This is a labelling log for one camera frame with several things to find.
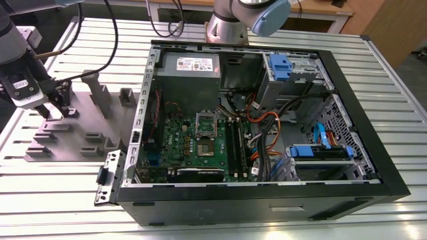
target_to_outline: cable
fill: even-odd
[[[157,100],[157,105],[156,105],[156,110],[155,110],[155,117],[153,117],[153,124],[152,124],[152,128],[151,128],[151,133],[148,136],[148,139],[143,142],[144,144],[148,143],[149,139],[153,137],[155,134],[155,129],[156,129],[156,123],[157,123],[157,119],[159,119],[159,112],[160,112],[160,95],[159,95],[159,91],[155,91],[155,97]]]
[[[151,9],[151,4],[149,4],[149,0],[145,0],[145,3],[147,3],[147,13],[148,13],[148,18],[149,18],[149,22],[151,22],[151,27],[152,27],[152,30],[155,31],[155,33],[159,35],[159,37],[161,38],[168,38],[171,36],[179,38],[184,32],[184,25],[185,25],[185,19],[184,19],[184,10],[183,10],[183,4],[181,4],[181,0],[177,0],[177,3],[176,3],[176,0],[172,0],[173,1],[173,4],[179,10],[179,13],[180,13],[180,19],[181,19],[181,22],[177,23],[176,25],[176,28],[173,31],[171,31],[171,26],[172,26],[172,21],[168,22],[167,24],[167,31],[168,31],[168,35],[161,35],[160,32],[157,31],[156,29],[156,26],[155,26],[155,23],[153,23],[153,18],[152,18],[152,9]]]
[[[327,98],[330,96],[331,96],[330,92],[322,92],[322,93],[307,94],[307,95],[303,95],[303,96],[299,96],[299,97],[294,98],[279,109],[278,117],[282,117],[284,112],[287,112],[304,99],[308,99],[308,98]],[[266,169],[264,169],[263,173],[267,174],[267,175],[262,177],[262,179],[264,181],[270,180],[270,174],[268,174],[270,173],[270,167],[268,167],[270,160],[268,160],[268,157],[267,157],[268,156],[268,150],[267,150],[266,141],[267,141],[268,131],[272,128],[274,124],[275,124],[275,119],[271,119],[270,122],[268,122],[267,128],[262,131],[262,137],[260,137],[260,139],[258,141],[259,163],[264,163],[264,165],[266,165]]]
[[[103,1],[105,3],[107,8],[108,8],[108,12],[109,12],[111,20],[112,20],[112,25],[113,25],[115,40],[113,40],[113,48],[112,48],[111,57],[109,57],[108,62],[105,63],[105,65],[103,67],[100,67],[97,70],[88,71],[88,72],[85,72],[83,74],[79,74],[76,76],[67,77],[65,79],[57,81],[59,84],[65,83],[65,82],[71,82],[73,79],[84,78],[87,76],[92,75],[92,74],[99,73],[100,71],[103,71],[109,66],[109,64],[112,63],[113,58],[116,56],[116,52],[117,52],[117,48],[119,48],[117,22],[116,22],[116,17],[115,17],[115,13],[113,13],[113,10],[112,10],[112,6],[109,5],[108,0],[103,0]]]
[[[83,24],[83,7],[81,7],[81,3],[77,3],[77,9],[79,9],[79,24],[77,24],[77,29],[75,31],[73,38],[72,38],[68,46],[65,46],[59,51],[52,51],[52,52],[47,52],[47,53],[43,53],[43,54],[39,54],[39,55],[33,56],[33,59],[47,59],[49,57],[61,55],[64,52],[67,52],[68,49],[72,48],[72,46],[73,46],[73,44],[75,44],[75,42],[76,42],[76,40],[79,38],[80,30],[81,30],[81,24]]]
[[[302,5],[302,2],[300,0],[296,0],[298,1],[298,4],[299,4],[299,10],[298,10],[298,17],[299,19],[303,18],[303,5]]]
[[[181,112],[180,105],[179,105],[176,102],[173,102],[173,101],[167,101],[167,102],[165,102],[165,104],[164,104],[164,106],[167,106],[168,104],[175,105],[175,106],[176,106],[177,111],[179,111],[179,112]]]
[[[272,135],[272,134],[278,134],[279,131],[272,131],[268,133],[268,135]],[[251,146],[252,143],[255,142],[256,139],[259,139],[262,137],[263,133],[259,133],[250,141],[247,141],[247,145]]]
[[[235,119],[236,118],[236,114],[231,113],[227,108],[220,105],[220,104],[216,104],[216,109],[230,118]]]
[[[227,93],[226,93],[226,99],[227,99],[227,103],[232,109],[232,111],[236,113],[236,114],[244,114],[248,112],[248,106],[246,107],[244,111],[239,111],[236,106],[235,106],[235,103],[232,101],[232,95],[231,93],[251,93],[247,98],[246,98],[246,101],[248,101],[248,99],[251,99],[251,102],[254,103],[255,101],[255,98],[256,98],[256,94],[252,93],[252,89],[248,89],[248,88],[243,88],[243,87],[232,87],[228,89]]]

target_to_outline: warning sticker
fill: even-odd
[[[180,57],[176,61],[177,71],[213,71],[213,64],[211,58],[192,58]]]

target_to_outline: metal chassis frame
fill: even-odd
[[[124,165],[123,182],[120,186],[116,202],[147,202],[147,201],[181,201],[181,200],[234,200],[234,199],[268,199],[268,198],[312,198],[312,197],[351,197],[370,198],[371,196],[382,196],[382,200],[374,203],[392,202],[396,199],[410,195],[410,190],[400,177],[398,169],[386,151],[384,145],[372,127],[367,114],[356,99],[356,95],[347,82],[344,74],[340,70],[338,62],[330,51],[287,49],[279,47],[256,47],[256,46],[235,46],[228,44],[193,43],[180,41],[157,41],[151,42],[152,48],[149,52],[144,82],[140,91],[140,99],[137,103],[137,112],[132,132],[141,130],[144,125],[144,111],[140,107],[148,99],[153,68],[159,62],[161,50],[171,52],[197,51],[197,52],[238,52],[238,53],[270,53],[280,51],[294,51],[318,54],[323,62],[328,77],[335,85],[338,95],[346,107],[347,113],[352,120],[355,130],[360,136],[360,140],[366,147],[370,159],[374,160],[376,172],[380,174],[382,184],[346,184],[346,185],[287,185],[286,191],[279,185],[263,186],[234,186],[234,187],[171,187],[164,194],[161,187],[137,187],[137,184],[129,183],[127,176],[133,176],[132,165],[136,163],[139,141],[129,144],[128,156]]]

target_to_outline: metal worktable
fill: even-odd
[[[156,39],[151,24],[119,21],[120,44],[100,74],[109,92],[140,90],[144,64]],[[71,40],[71,23],[56,49]],[[167,29],[167,24],[156,27]],[[188,24],[180,38],[201,42],[204,26]],[[113,47],[107,19],[87,18],[69,51],[45,63],[57,78],[97,69]],[[100,162],[25,162],[25,150],[43,118],[17,110],[0,135],[0,236],[80,239],[422,239],[427,236],[427,114],[370,41],[359,36],[279,31],[250,35],[251,45],[328,50],[355,91],[411,196],[371,206],[336,221],[140,227],[117,207],[93,207]],[[79,81],[73,91],[89,91]]]

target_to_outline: expansion slot bracket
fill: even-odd
[[[125,165],[127,154],[121,150],[108,153],[104,165],[97,172],[96,183],[97,191],[95,206],[116,206],[119,187],[121,182],[123,168]]]

